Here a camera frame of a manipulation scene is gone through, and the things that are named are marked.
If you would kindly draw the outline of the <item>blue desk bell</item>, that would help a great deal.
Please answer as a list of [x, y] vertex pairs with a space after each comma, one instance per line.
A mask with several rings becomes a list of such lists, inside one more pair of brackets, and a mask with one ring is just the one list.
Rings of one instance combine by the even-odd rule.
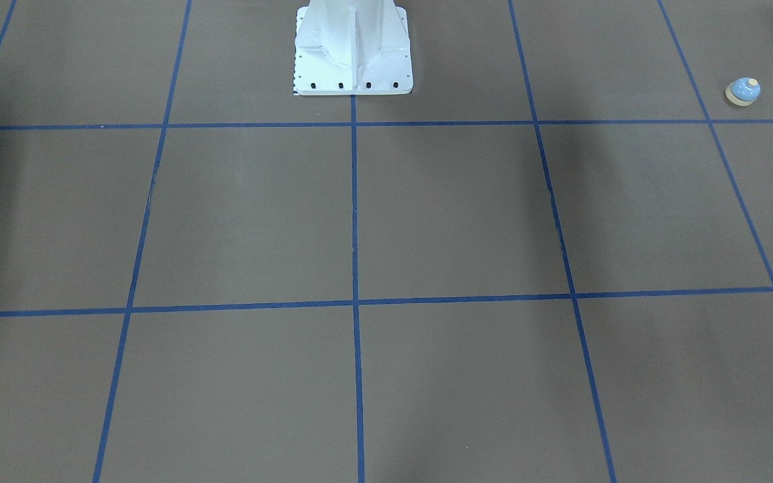
[[751, 77], [739, 78], [727, 86], [727, 100], [735, 106], [748, 107], [760, 98], [762, 88], [758, 80]]

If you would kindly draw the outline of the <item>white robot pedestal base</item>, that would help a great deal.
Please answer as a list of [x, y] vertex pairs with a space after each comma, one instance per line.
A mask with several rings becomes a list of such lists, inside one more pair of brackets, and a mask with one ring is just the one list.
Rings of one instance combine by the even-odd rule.
[[295, 21], [294, 95], [413, 91], [408, 13], [395, 2], [310, 1]]

